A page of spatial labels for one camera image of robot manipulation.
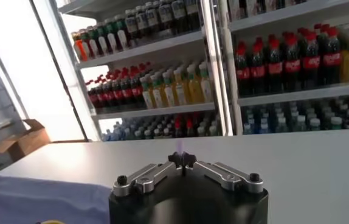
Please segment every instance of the white table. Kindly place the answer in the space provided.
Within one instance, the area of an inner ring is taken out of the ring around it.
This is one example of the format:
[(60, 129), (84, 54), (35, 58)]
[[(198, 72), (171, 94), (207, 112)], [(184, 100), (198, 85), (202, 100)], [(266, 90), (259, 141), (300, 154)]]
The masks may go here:
[[(118, 175), (164, 162), (176, 141), (49, 144), (0, 174), (111, 187)], [(182, 141), (200, 160), (259, 172), (270, 223), (349, 223), (349, 130)]]

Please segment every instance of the white shelf edge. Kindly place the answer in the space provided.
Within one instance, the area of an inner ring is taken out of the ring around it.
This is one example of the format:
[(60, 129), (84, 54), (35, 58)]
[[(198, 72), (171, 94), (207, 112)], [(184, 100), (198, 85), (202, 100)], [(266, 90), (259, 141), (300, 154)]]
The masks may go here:
[(101, 120), (101, 119), (113, 119), (113, 118), (130, 118), (130, 117), (145, 117), (145, 116), (157, 116), (164, 114), (177, 114), (177, 113), (189, 113), (196, 111), (206, 111), (214, 110), (215, 104), (212, 103), (200, 103), (200, 104), (191, 104), (178, 107), (165, 107), (157, 108), (151, 110), (136, 110), (136, 111), (126, 111), (118, 113), (108, 113), (108, 114), (92, 114), (92, 118)]
[(294, 16), (304, 15), (310, 12), (327, 9), (336, 5), (346, 4), (349, 0), (312, 0), (298, 5), (292, 5), (287, 8), (267, 12), (264, 14), (252, 16), (245, 19), (238, 19), (229, 24), (229, 29), (234, 32), (259, 26), (281, 19), (287, 19)]
[(131, 58), (135, 57), (138, 55), (143, 55), (147, 54), (150, 52), (155, 52), (163, 49), (167, 49), (170, 47), (175, 47), (179, 46), (182, 44), (186, 43), (191, 43), (194, 41), (202, 40), (202, 32), (201, 31), (196, 31), (188, 34), (184, 34), (181, 36), (173, 37), (173, 38), (168, 38), (162, 41), (154, 42), (151, 44), (146, 44), (143, 46), (135, 47), (126, 51), (118, 52), (115, 54), (107, 55), (104, 57), (96, 58), (93, 60), (89, 61), (83, 61), (77, 66), (82, 69), (82, 68), (89, 68), (89, 67), (94, 67), (94, 66), (99, 66), (99, 65), (105, 65), (107, 63), (113, 62), (113, 61), (118, 61), (118, 60), (123, 60), (126, 58)]
[(269, 103), (282, 103), (289, 101), (321, 99), (347, 95), (349, 95), (349, 85), (339, 85), (332, 86), (329, 88), (298, 91), (293, 93), (281, 93), (267, 96), (248, 97), (238, 99), (238, 104), (241, 107), (246, 107)]

